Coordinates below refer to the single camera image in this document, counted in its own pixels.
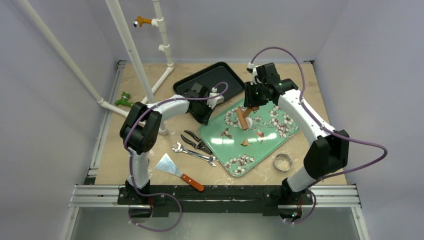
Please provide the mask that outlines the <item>wooden dough roller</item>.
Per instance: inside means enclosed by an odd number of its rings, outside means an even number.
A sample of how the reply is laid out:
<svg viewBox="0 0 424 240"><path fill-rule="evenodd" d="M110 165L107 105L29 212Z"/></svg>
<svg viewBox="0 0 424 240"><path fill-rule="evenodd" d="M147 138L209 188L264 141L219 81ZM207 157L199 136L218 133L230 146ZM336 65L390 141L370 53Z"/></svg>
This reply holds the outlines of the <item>wooden dough roller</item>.
<svg viewBox="0 0 424 240"><path fill-rule="evenodd" d="M238 119L238 125L243 131L246 131L246 127L247 127L245 118L249 117L251 113L256 112L258 109L259 107L254 106L254 107L247 107L245 110L243 110L242 107L238 107L235 110L237 119Z"/></svg>

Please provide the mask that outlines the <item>green floral tray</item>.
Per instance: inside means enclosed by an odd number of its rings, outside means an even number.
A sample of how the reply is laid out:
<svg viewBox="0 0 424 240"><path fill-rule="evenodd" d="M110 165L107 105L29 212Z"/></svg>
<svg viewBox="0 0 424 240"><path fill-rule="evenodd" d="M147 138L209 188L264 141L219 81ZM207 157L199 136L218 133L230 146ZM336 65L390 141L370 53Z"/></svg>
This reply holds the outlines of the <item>green floral tray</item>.
<svg viewBox="0 0 424 240"><path fill-rule="evenodd" d="M294 120L272 102L252 112L252 128L242 130L236 109L245 110L243 103L243 99L237 101L198 130L200 138L233 177L245 175L299 131Z"/></svg>

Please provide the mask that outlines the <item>black plastic tray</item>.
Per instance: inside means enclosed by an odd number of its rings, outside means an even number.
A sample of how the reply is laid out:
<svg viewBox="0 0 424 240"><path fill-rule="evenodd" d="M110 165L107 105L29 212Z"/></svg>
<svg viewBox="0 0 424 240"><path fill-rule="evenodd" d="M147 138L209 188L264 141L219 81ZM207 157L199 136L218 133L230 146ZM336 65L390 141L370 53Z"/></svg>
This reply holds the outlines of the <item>black plastic tray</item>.
<svg viewBox="0 0 424 240"><path fill-rule="evenodd" d="M223 61L216 62L175 82L172 88L176 94L182 94L196 83L211 90L220 82L228 84L228 90L223 94L225 101L243 92L245 88L242 79Z"/></svg>

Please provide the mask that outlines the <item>white dough ball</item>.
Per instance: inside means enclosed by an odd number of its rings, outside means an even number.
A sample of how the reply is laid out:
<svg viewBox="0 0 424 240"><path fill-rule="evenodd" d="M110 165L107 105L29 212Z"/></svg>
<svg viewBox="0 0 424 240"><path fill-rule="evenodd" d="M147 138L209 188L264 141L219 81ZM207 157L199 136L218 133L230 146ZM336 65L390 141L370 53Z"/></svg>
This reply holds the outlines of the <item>white dough ball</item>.
<svg viewBox="0 0 424 240"><path fill-rule="evenodd" d="M246 122L246 128L245 130L250 130L253 127L253 120L251 117L246 117L245 118L245 122Z"/></svg>

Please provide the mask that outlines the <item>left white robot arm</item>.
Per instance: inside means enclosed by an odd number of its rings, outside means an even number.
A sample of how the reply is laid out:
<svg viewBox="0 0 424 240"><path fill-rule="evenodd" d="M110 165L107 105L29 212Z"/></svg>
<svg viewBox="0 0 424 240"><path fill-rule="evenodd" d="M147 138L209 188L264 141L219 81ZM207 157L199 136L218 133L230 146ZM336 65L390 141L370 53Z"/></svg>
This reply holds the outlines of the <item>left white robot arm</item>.
<svg viewBox="0 0 424 240"><path fill-rule="evenodd" d="M161 124L175 116L190 114L198 123L207 125L215 106L223 99L223 93L217 90L217 87L209 90L196 83L183 94L175 94L156 103L133 104L119 135L129 158L127 182L133 187L129 197L136 204L146 203L151 196L148 190L148 158L157 141Z"/></svg>

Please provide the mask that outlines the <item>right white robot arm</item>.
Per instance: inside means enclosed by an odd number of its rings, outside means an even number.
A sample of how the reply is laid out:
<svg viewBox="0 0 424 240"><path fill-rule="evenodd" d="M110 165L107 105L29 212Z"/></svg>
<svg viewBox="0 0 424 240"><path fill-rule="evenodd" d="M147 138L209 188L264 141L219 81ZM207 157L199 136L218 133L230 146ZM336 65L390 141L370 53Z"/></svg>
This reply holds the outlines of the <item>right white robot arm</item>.
<svg viewBox="0 0 424 240"><path fill-rule="evenodd" d="M281 79L274 63L248 64L251 81L245 83L244 107L258 108L269 102L285 111L297 124L309 144L303 167L282 182L280 196L288 204L300 198L319 178L344 168L348 163L349 136L337 131L301 98L298 86L289 78Z"/></svg>

